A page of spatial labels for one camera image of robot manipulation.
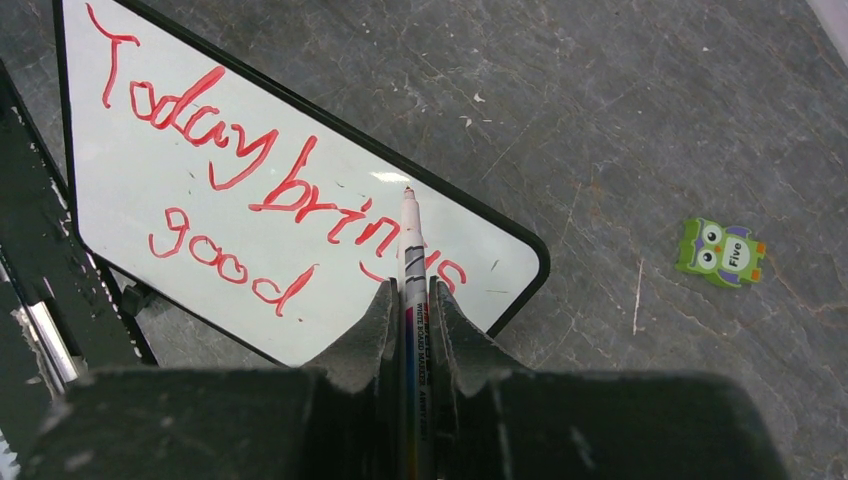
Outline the red whiteboard marker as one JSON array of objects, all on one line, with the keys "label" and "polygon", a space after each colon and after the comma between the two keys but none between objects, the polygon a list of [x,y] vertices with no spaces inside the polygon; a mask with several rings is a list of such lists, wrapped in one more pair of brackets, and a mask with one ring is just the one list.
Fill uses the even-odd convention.
[{"label": "red whiteboard marker", "polygon": [[404,420],[401,473],[406,479],[434,479],[426,252],[419,203],[411,187],[406,187],[403,192],[400,228],[398,259],[403,274],[399,287],[402,300],[400,347]]}]

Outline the small white whiteboard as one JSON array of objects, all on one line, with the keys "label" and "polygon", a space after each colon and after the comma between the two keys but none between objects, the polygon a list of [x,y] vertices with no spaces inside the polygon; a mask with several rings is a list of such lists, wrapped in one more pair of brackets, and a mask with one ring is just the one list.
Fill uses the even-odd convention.
[{"label": "small white whiteboard", "polygon": [[282,365],[309,362],[399,273],[496,333],[547,279],[541,239],[138,1],[58,1],[74,231],[124,275]]}]

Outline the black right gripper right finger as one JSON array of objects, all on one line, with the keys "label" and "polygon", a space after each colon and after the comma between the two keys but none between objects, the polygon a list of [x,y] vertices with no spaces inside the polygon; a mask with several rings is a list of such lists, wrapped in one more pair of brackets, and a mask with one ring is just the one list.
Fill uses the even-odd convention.
[{"label": "black right gripper right finger", "polygon": [[698,371],[533,370],[430,282],[443,479],[784,479],[746,391]]}]

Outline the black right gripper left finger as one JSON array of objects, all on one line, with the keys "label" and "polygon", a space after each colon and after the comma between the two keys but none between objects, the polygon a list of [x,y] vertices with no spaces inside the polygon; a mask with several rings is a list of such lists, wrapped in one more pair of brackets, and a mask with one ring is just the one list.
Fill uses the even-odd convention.
[{"label": "black right gripper left finger", "polygon": [[48,412],[23,479],[394,479],[395,280],[297,368],[100,370]]}]

